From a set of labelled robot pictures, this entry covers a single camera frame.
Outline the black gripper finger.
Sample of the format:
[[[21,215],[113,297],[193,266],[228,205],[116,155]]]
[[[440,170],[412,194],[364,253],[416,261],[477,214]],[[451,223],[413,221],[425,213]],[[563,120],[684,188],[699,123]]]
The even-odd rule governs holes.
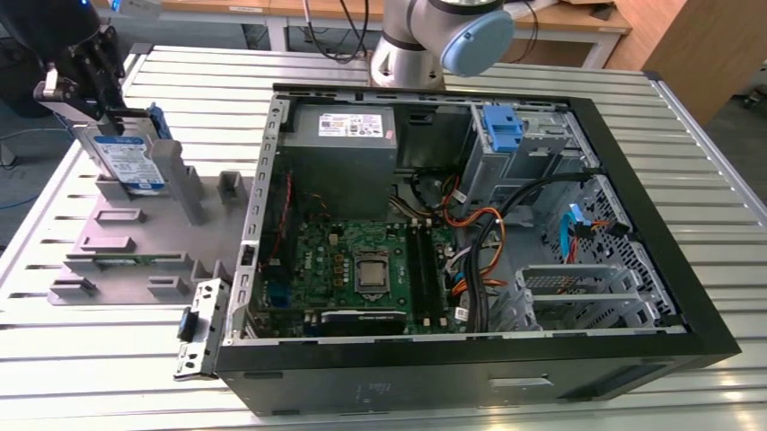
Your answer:
[[[89,42],[82,42],[76,47],[68,49],[65,59],[69,61],[70,71],[68,77],[77,83],[80,94],[85,101],[93,104],[96,110],[96,120],[102,134],[122,134],[124,123],[113,115],[104,113],[90,96],[90,80],[88,77],[88,46]]]
[[[148,112],[124,104],[121,80],[125,77],[116,29],[101,24],[88,41],[90,96],[100,110],[117,118],[145,118]]]

